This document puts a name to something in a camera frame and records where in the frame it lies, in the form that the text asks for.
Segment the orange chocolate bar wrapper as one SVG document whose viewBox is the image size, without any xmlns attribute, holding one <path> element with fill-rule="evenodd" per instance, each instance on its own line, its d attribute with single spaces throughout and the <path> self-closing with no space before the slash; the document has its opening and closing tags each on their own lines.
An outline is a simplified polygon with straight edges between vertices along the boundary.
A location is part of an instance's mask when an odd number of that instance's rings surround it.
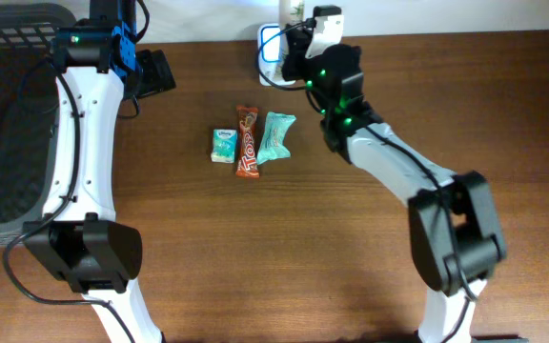
<svg viewBox="0 0 549 343">
<path fill-rule="evenodd" d="M 235 174 L 241 177 L 258 178 L 259 171 L 254 144 L 254 132 L 258 108 L 237 106 L 239 120 L 240 153 Z"/>
</svg>

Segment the small green tissue pack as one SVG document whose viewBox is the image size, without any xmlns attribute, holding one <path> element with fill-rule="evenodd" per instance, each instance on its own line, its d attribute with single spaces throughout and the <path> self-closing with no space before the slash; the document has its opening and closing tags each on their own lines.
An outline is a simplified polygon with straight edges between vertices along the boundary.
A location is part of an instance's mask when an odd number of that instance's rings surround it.
<svg viewBox="0 0 549 343">
<path fill-rule="evenodd" d="M 216 129 L 213 131 L 211 159 L 216 163 L 233 163 L 237 141 L 236 130 Z"/>
</svg>

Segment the teal snack packet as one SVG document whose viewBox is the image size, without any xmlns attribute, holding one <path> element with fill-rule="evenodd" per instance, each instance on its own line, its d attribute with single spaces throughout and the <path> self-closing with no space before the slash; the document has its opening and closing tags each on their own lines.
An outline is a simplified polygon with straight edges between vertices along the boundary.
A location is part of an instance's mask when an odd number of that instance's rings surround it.
<svg viewBox="0 0 549 343">
<path fill-rule="evenodd" d="M 291 157 L 290 151 L 284 145 L 284 140 L 287 131 L 295 120 L 294 115 L 272 111 L 267 113 L 265 128 L 257 154 L 258 165 L 271 160 Z"/>
</svg>

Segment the white bamboo print tube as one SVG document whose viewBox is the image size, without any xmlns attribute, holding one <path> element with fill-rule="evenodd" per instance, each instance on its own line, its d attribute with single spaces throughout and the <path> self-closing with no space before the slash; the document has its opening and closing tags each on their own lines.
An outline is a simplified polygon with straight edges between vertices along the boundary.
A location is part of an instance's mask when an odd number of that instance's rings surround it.
<svg viewBox="0 0 549 343">
<path fill-rule="evenodd" d="M 304 20 L 304 0 L 279 0 L 278 24 L 281 29 Z"/>
</svg>

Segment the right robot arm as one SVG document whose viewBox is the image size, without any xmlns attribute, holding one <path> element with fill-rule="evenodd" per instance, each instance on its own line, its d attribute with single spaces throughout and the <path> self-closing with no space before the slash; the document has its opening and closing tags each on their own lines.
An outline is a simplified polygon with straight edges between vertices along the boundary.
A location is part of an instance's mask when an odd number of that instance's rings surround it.
<svg viewBox="0 0 549 343">
<path fill-rule="evenodd" d="M 428 287 L 417 341 L 472 341 L 478 297 L 507 256 L 487 180 L 476 171 L 442 168 L 394 133 L 364 97 L 360 47 L 329 43 L 311 57 L 315 21 L 286 25 L 283 32 L 290 49 L 283 76 L 304 81 L 329 149 L 369 173 L 407 209 L 411 255 Z"/>
</svg>

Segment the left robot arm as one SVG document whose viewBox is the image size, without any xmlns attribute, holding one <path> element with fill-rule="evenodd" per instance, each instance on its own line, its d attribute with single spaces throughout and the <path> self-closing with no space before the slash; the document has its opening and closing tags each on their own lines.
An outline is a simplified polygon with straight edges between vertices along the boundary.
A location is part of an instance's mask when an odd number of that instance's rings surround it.
<svg viewBox="0 0 549 343">
<path fill-rule="evenodd" d="M 112 199 L 120 105 L 175 87 L 164 53 L 136 48 L 139 11 L 142 1 L 92 1 L 88 18 L 56 32 L 44 60 L 58 91 L 51 185 L 40 219 L 11 241 L 76 293 L 60 305 L 93 307 L 112 342 L 165 339 L 138 282 L 140 232 L 117 222 Z"/>
</svg>

